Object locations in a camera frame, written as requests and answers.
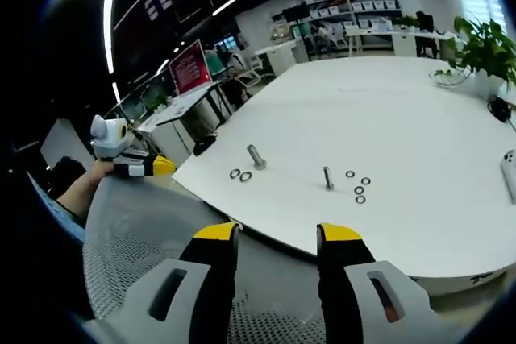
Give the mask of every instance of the round white table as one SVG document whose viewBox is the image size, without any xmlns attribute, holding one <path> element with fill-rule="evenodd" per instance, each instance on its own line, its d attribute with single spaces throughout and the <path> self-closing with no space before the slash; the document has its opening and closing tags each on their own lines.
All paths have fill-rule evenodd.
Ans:
<svg viewBox="0 0 516 344">
<path fill-rule="evenodd" d="M 500 169 L 516 134 L 480 99 L 435 87 L 429 74 L 438 68 L 446 64 L 374 56 L 298 64 L 174 178 L 295 249 L 316 254 L 316 225 L 335 223 L 430 294 L 481 284 L 516 262 L 516 206 Z M 253 168 L 250 143 L 265 170 Z M 250 181 L 230 179 L 234 168 L 251 171 Z M 372 182 L 359 205 L 362 177 Z"/>
</svg>

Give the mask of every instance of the washer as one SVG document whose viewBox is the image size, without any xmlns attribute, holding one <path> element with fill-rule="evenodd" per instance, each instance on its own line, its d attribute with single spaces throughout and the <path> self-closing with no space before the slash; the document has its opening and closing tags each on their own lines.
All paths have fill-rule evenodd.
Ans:
<svg viewBox="0 0 516 344">
<path fill-rule="evenodd" d="M 240 176 L 241 171 L 238 168 L 235 168 L 233 171 L 229 172 L 229 177 L 231 179 L 235 179 L 236 177 Z"/>
<path fill-rule="evenodd" d="M 240 181 L 242 183 L 245 183 L 246 181 L 248 181 L 251 178 L 252 178 L 252 173 L 250 173 L 249 171 L 246 171 L 246 172 L 242 173 L 242 175 L 240 175 Z"/>
</svg>

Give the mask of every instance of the mesh surface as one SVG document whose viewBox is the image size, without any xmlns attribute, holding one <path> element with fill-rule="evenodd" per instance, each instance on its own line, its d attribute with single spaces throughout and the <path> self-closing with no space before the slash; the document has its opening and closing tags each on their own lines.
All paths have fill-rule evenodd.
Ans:
<svg viewBox="0 0 516 344">
<path fill-rule="evenodd" d="M 102 180 L 86 226 L 85 281 L 96 318 L 165 258 L 178 258 L 202 227 L 225 222 L 209 206 L 143 181 Z M 315 266 L 239 235 L 227 341 L 325 342 Z"/>
</svg>

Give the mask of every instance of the desk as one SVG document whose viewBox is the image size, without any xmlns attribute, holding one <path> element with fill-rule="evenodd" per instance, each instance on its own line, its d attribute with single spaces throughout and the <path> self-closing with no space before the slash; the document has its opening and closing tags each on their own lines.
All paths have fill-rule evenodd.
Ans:
<svg viewBox="0 0 516 344">
<path fill-rule="evenodd" d="M 450 38 L 455 37 L 455 35 L 447 33 L 447 34 L 438 34 L 436 32 L 410 32 L 410 31 L 375 31 L 375 30 L 358 30 L 353 31 L 347 34 L 350 37 L 349 39 L 349 56 L 352 56 L 353 53 L 353 39 L 352 37 L 359 36 L 371 36 L 371 35 L 388 35 L 393 37 L 393 45 L 394 52 L 397 56 L 417 56 L 416 53 L 416 38 L 430 38 L 435 39 L 436 43 L 439 45 L 439 41 L 448 40 Z"/>
<path fill-rule="evenodd" d="M 144 137 L 149 136 L 164 155 L 177 166 L 181 165 L 188 159 L 195 146 L 194 140 L 181 123 L 181 118 L 185 114 L 197 106 L 200 115 L 213 128 L 226 122 L 225 115 L 231 116 L 231 109 L 219 87 L 218 82 L 209 83 L 175 97 L 172 105 L 167 106 L 161 112 L 154 113 L 137 130 Z M 217 106 L 214 97 L 221 101 L 221 106 Z"/>
<path fill-rule="evenodd" d="M 308 54 L 305 49 L 305 44 L 301 38 L 262 48 L 255 52 L 256 56 L 267 54 L 274 75 L 279 77 L 295 64 L 308 62 Z"/>
<path fill-rule="evenodd" d="M 516 206 L 500 170 L 516 136 L 480 99 L 434 87 L 428 75 L 445 66 L 375 56 L 298 64 L 174 178 L 308 254 L 316 254 L 315 226 L 330 222 L 356 230 L 376 260 L 422 279 L 430 294 L 481 284 L 473 277 L 494 273 L 490 280 L 516 262 Z M 264 171 L 253 169 L 250 143 L 267 160 Z M 233 168 L 251 171 L 251 180 L 230 179 Z M 372 183 L 358 205 L 353 189 L 364 176 Z"/>
</svg>

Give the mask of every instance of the metal bolt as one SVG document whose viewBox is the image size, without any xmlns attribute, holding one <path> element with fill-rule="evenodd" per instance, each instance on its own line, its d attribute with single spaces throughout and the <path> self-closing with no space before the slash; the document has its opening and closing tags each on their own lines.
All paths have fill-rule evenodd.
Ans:
<svg viewBox="0 0 516 344">
<path fill-rule="evenodd" d="M 330 169 L 328 167 L 322 167 L 324 171 L 324 179 L 326 179 L 326 191 L 333 191 L 333 183 L 331 182 Z"/>
<path fill-rule="evenodd" d="M 252 160 L 255 162 L 255 169 L 261 171 L 267 167 L 267 162 L 261 158 L 260 154 L 256 150 L 255 146 L 252 144 L 248 145 L 249 155 L 251 155 Z"/>
</svg>

